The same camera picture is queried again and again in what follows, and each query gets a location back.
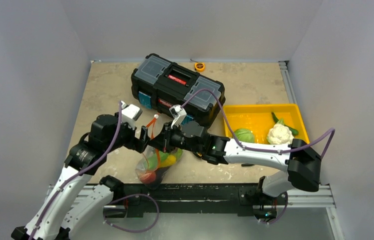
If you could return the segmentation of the yellow corn cob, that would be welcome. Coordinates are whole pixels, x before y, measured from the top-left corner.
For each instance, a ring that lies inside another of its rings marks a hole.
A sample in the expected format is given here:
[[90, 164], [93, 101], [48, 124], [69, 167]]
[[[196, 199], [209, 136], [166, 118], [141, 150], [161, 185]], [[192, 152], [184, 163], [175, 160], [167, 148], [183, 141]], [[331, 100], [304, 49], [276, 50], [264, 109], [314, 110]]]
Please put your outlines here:
[[160, 161], [159, 168], [166, 168], [174, 165], [177, 162], [177, 158], [170, 154], [164, 160]]

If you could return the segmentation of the clear orange zip top bag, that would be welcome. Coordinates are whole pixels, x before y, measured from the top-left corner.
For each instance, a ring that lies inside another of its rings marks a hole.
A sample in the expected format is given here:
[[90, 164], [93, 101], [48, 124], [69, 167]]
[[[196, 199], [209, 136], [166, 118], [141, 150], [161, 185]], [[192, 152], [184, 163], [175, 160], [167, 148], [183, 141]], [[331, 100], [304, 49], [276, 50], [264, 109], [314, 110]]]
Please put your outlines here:
[[180, 161], [182, 154], [183, 151], [179, 148], [162, 152], [147, 146], [135, 168], [138, 180], [147, 188], [155, 190], [163, 181], [166, 172]]

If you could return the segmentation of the red pink peach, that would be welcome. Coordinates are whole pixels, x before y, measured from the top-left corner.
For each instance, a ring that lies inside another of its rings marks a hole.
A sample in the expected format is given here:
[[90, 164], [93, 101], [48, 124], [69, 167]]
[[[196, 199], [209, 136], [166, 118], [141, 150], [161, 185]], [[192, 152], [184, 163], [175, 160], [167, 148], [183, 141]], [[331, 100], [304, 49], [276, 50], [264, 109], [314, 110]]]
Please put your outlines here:
[[156, 173], [154, 171], [142, 174], [139, 180], [145, 185], [151, 185], [156, 181]]

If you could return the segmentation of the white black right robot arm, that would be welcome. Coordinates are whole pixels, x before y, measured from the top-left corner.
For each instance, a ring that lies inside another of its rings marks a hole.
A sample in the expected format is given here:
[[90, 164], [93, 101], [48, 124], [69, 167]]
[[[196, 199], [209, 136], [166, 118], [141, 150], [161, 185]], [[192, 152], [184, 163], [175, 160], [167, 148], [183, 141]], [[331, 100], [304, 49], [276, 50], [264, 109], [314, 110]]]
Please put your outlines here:
[[210, 134], [206, 127], [191, 121], [182, 126], [165, 123], [148, 145], [162, 152], [174, 148], [190, 151], [213, 165], [252, 164], [277, 169], [275, 174], [263, 177], [255, 191], [263, 204], [291, 189], [319, 190], [322, 157], [301, 139], [279, 145], [240, 142]]

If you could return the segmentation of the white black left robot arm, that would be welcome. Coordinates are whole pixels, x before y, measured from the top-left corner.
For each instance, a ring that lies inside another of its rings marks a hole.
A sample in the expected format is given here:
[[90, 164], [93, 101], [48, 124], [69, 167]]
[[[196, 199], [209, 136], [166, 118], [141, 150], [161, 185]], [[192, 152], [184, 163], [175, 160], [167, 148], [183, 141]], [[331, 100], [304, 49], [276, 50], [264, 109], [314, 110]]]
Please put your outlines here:
[[140, 113], [128, 110], [98, 116], [91, 130], [70, 149], [61, 174], [40, 210], [25, 226], [13, 230], [12, 239], [69, 240], [106, 204], [119, 204], [125, 196], [124, 184], [113, 176], [105, 176], [83, 201], [73, 206], [108, 153], [131, 147], [138, 141], [135, 123], [139, 116]]

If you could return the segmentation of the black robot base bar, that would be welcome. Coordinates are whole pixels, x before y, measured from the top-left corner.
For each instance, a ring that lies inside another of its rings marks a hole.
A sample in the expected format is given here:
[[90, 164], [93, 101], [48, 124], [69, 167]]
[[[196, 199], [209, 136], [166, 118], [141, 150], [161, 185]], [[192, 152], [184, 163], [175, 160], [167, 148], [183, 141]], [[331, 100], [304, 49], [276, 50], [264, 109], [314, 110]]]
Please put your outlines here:
[[140, 183], [123, 183], [106, 176], [99, 181], [111, 191], [112, 203], [104, 207], [107, 218], [141, 218], [145, 213], [236, 214], [274, 220], [277, 207], [287, 206], [288, 195], [267, 196], [262, 183], [163, 183], [149, 189]]

